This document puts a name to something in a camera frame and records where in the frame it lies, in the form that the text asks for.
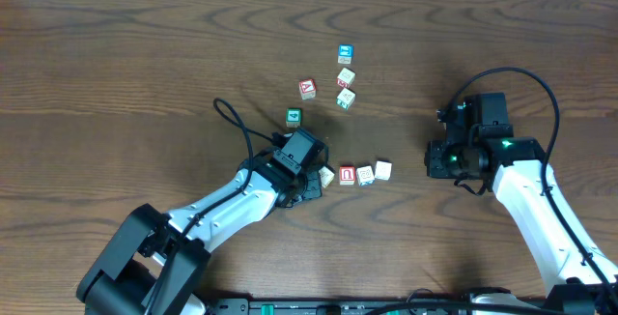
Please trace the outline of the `red U wooden block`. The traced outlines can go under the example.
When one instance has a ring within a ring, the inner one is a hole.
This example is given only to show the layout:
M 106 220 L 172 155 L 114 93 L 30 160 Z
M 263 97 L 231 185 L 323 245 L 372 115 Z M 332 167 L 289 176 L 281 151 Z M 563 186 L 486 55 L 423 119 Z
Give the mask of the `red U wooden block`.
M 355 168 L 353 166 L 341 166 L 339 168 L 339 184 L 341 186 L 353 186 L 355 182 Z

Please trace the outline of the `blue-edged number 3 block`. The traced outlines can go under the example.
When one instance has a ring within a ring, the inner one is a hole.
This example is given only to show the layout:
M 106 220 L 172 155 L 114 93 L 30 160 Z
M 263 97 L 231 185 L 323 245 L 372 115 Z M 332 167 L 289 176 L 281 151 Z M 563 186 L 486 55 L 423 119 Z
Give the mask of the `blue-edged number 3 block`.
M 375 174 L 371 165 L 358 167 L 356 169 L 356 179 L 360 186 L 371 185 L 375 181 Z

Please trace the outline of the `plain cream wooden block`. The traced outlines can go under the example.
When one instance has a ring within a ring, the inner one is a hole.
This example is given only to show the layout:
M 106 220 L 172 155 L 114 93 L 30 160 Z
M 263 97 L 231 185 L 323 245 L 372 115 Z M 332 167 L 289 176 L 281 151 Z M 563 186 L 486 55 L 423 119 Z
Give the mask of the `plain cream wooden block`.
M 375 178 L 377 180 L 388 181 L 392 173 L 392 163 L 378 160 L 375 166 Z

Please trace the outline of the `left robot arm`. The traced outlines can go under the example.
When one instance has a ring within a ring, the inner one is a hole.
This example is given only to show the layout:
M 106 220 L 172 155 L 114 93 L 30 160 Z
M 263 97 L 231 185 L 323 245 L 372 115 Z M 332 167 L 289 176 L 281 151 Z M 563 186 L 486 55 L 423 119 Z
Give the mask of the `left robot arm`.
M 320 186 L 322 141 L 305 129 L 275 134 L 225 186 L 183 208 L 133 210 L 76 290 L 88 314 L 204 314 L 194 294 L 212 253 L 244 227 Z

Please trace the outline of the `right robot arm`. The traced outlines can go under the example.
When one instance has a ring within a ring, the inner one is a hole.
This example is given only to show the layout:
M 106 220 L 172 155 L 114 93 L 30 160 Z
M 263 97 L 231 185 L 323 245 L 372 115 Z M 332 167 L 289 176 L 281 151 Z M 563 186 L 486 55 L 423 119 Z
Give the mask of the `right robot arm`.
M 429 142 L 427 174 L 465 187 L 479 180 L 517 224 L 547 293 L 544 306 L 571 314 L 617 311 L 617 267 L 596 246 L 561 193 L 545 151 L 516 137 L 501 93 L 468 96 L 437 111 L 445 137 Z

